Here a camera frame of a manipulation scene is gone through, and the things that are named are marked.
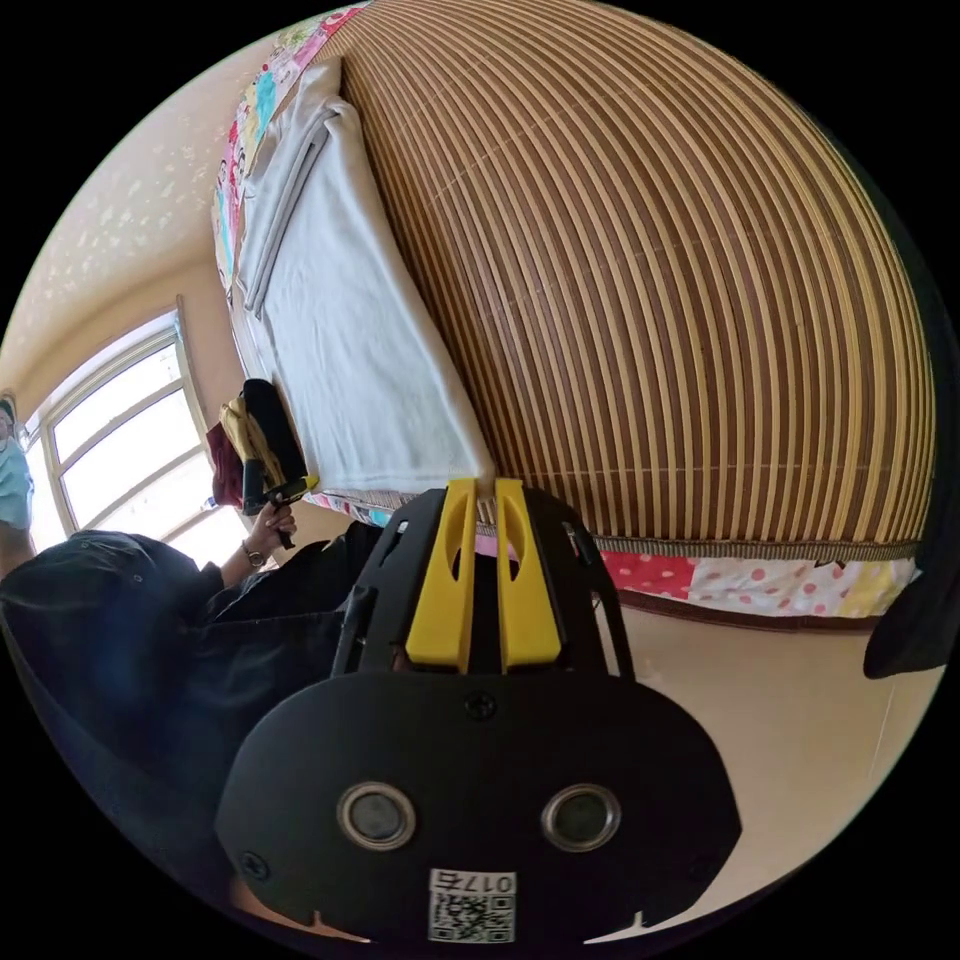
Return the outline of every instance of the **colorful quilt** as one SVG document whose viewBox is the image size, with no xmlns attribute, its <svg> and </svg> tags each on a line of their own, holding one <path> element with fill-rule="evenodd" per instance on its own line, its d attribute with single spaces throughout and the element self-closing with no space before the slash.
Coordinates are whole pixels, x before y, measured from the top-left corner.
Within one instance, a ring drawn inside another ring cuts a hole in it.
<svg viewBox="0 0 960 960">
<path fill-rule="evenodd" d="M 388 510 L 339 497 L 312 493 L 306 499 L 361 523 L 385 527 L 390 521 Z M 478 553 L 496 556 L 496 551 L 496 538 L 477 537 Z M 618 590 L 761 617 L 883 616 L 920 575 L 913 560 L 817 563 L 606 551 L 601 555 Z"/>
<path fill-rule="evenodd" d="M 243 93 L 220 160 L 212 211 L 217 270 L 231 307 L 237 225 L 245 176 L 267 124 L 321 47 L 370 2 L 363 0 L 348 4 L 304 20 L 281 33 L 260 73 Z"/>
</svg>

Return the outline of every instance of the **window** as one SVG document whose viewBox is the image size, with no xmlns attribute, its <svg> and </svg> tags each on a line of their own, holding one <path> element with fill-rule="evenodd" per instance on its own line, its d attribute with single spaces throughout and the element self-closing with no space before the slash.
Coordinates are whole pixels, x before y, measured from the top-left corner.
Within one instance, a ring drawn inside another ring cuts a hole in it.
<svg viewBox="0 0 960 960">
<path fill-rule="evenodd" d="M 213 466 L 178 312 L 83 374 L 28 424 L 37 549 L 79 530 L 115 530 L 161 540 L 199 566 L 226 560 L 247 528 L 236 510 L 209 502 Z"/>
</svg>

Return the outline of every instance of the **light blue shirt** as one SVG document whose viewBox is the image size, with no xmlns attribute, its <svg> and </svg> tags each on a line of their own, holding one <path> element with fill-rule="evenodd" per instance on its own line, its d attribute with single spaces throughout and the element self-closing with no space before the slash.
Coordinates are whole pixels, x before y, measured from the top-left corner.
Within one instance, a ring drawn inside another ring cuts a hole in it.
<svg viewBox="0 0 960 960">
<path fill-rule="evenodd" d="M 8 439 L 0 450 L 0 520 L 29 530 L 33 516 L 33 477 L 20 445 Z"/>
</svg>

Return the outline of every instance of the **yellow cloth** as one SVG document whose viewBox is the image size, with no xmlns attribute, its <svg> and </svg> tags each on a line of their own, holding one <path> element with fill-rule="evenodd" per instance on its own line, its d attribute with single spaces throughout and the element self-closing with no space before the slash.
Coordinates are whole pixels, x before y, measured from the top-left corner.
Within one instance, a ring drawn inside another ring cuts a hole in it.
<svg viewBox="0 0 960 960">
<path fill-rule="evenodd" d="M 909 561 L 864 563 L 834 614 L 837 617 L 883 616 L 913 576 Z"/>
<path fill-rule="evenodd" d="M 220 424 L 241 462 L 259 460 L 263 465 L 265 489 L 270 490 L 293 479 L 283 475 L 280 461 L 270 449 L 260 424 L 248 412 L 243 397 L 237 397 L 220 408 Z"/>
</svg>

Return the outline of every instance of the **sleeve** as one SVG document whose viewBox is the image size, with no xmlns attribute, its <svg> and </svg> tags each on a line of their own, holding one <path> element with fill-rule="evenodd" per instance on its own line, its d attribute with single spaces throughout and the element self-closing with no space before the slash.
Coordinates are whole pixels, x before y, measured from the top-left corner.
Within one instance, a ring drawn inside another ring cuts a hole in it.
<svg viewBox="0 0 960 960">
<path fill-rule="evenodd" d="M 198 570 L 196 563 L 186 554 L 165 543 L 147 537 L 134 539 L 167 578 L 177 612 L 188 623 L 195 620 L 207 602 L 223 590 L 223 574 L 216 564 L 208 563 Z"/>
</svg>

